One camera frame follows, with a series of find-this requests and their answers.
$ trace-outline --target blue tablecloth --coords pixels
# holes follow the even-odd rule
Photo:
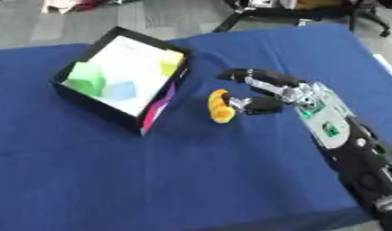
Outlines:
[[[392,144],[392,78],[339,25],[215,33],[175,43],[191,74],[146,137],[62,100],[50,78],[87,45],[0,51],[0,231],[326,230],[368,218],[294,114],[210,121],[227,68],[333,88]]]

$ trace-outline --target open box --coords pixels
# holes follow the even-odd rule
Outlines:
[[[144,68],[138,68],[139,65],[134,62],[138,62],[138,60],[141,59],[134,59],[132,57],[132,59],[130,60],[128,58],[129,55],[125,56],[125,52],[131,50],[127,50],[125,47],[123,47],[122,49],[117,49],[119,45],[122,45],[121,42],[128,42],[128,44],[131,44],[129,46],[132,46],[134,43],[137,43],[139,47],[143,46],[141,49],[144,49],[144,51],[147,50],[147,52],[149,52],[136,53],[136,57],[150,57],[150,59],[153,59],[152,56],[154,55],[154,53],[158,54],[159,51],[173,51],[182,54],[182,59],[177,65],[176,70],[173,70],[173,74],[171,74],[170,77],[166,77],[166,79],[161,81],[153,81],[153,72],[151,70],[149,70],[149,72],[146,72],[147,77],[150,76],[149,79],[141,75],[141,73],[143,72],[138,72],[144,70]],[[138,51],[142,52],[142,50],[135,48],[135,52]],[[165,109],[166,105],[175,95],[175,92],[177,91],[178,87],[184,81],[186,77],[186,72],[188,71],[188,59],[189,52],[187,50],[176,47],[169,42],[160,41],[138,32],[129,31],[122,27],[115,27],[109,32],[107,32],[100,40],[95,42],[83,53],[81,53],[77,57],[77,59],[72,61],[66,68],[60,71],[51,81],[51,83],[61,97],[109,121],[115,122],[119,125],[122,125],[123,127],[130,128],[131,130],[144,135],[147,133],[147,131],[150,130],[152,123]],[[140,104],[141,106],[138,106],[138,102],[140,101],[137,100],[137,97],[132,97],[130,99],[127,99],[126,101],[119,101],[118,103],[114,103],[111,100],[104,99],[103,97],[93,97],[83,94],[78,90],[73,89],[65,84],[66,80],[69,78],[70,73],[75,69],[74,67],[76,67],[77,62],[85,62],[91,64],[95,63],[97,65],[100,63],[99,65],[103,65],[102,61],[105,61],[105,63],[109,62],[110,65],[112,65],[109,67],[113,67],[113,65],[125,64],[125,66],[123,67],[124,69],[122,69],[121,65],[117,66],[120,68],[116,69],[119,69],[119,71],[126,70],[127,78],[130,79],[130,81],[133,80],[135,84],[142,82],[142,88],[138,89],[137,92],[146,91],[147,93],[146,97],[138,97],[142,99]],[[116,69],[109,68],[107,74],[112,73],[111,71],[115,71]],[[131,73],[130,75],[130,72],[133,71],[133,69],[137,69],[138,71],[134,72],[135,74]],[[119,76],[119,78],[126,77],[126,75],[118,74],[116,76]]]

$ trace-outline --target chair leg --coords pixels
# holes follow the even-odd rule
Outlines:
[[[352,14],[350,15],[350,31],[351,32],[355,32],[357,19],[358,19],[358,13],[356,11],[353,11]]]
[[[381,27],[383,27],[383,32],[380,34],[382,37],[388,37],[391,34],[391,28],[390,26],[384,22],[376,12],[376,9],[372,9],[370,11],[363,11],[360,12],[359,17],[370,20],[371,22],[379,24]]]
[[[244,17],[243,13],[235,12],[230,17],[228,17],[222,24],[220,24],[213,32],[227,32],[231,30],[242,18]]]

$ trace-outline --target green block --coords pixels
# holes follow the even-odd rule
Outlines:
[[[106,85],[106,79],[100,67],[86,62],[77,62],[64,84],[84,95],[100,97]]]

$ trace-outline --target robotic arm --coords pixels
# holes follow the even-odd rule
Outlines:
[[[238,114],[259,115],[292,106],[316,147],[358,204],[392,231],[392,149],[360,122],[343,101],[320,82],[312,84],[265,69],[230,69],[219,79],[235,80],[269,97],[224,102]]]

